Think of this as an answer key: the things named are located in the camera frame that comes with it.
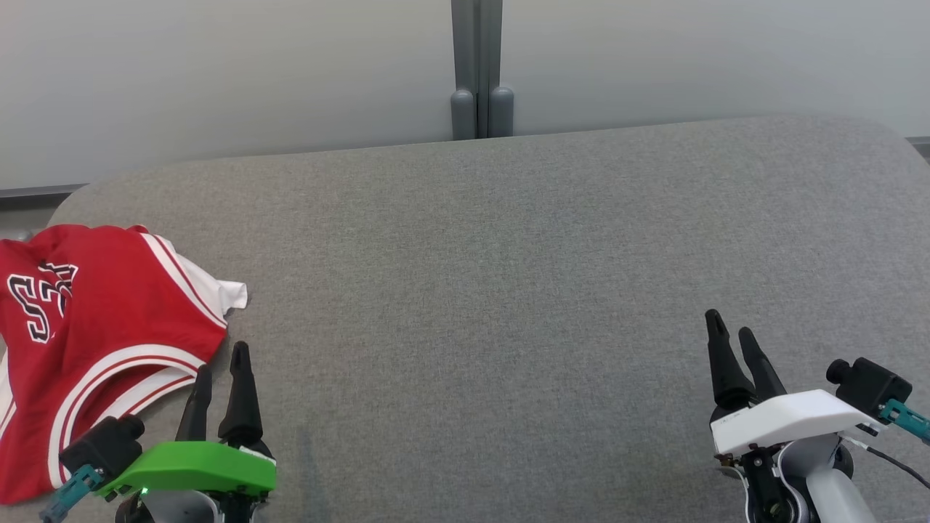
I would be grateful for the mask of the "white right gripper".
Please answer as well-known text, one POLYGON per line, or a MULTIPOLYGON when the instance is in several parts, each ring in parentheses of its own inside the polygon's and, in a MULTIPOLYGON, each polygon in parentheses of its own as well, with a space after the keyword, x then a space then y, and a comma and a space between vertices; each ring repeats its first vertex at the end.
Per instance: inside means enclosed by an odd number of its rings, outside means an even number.
POLYGON ((825 390, 787 394, 753 331, 743 327, 738 338, 751 383, 723 317, 708 310, 705 321, 713 399, 718 411, 730 413, 710 424, 715 458, 721 472, 741 483, 744 519, 875 522, 861 492, 835 463, 848 431, 878 429, 879 423, 825 390))

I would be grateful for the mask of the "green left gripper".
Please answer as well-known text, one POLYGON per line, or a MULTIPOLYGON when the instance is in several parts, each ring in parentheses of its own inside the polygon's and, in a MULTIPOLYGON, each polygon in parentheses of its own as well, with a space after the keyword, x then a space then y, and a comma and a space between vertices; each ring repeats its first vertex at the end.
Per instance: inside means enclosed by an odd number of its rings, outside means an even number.
POLYGON ((277 487, 277 466, 245 448, 258 444, 264 434, 245 341, 233 344, 230 377, 228 407, 218 428, 218 437, 228 445, 205 441, 212 372, 200 365, 175 441, 150 449, 133 441, 129 457, 97 489, 96 496, 108 502, 122 500, 118 522, 253 521, 277 487))

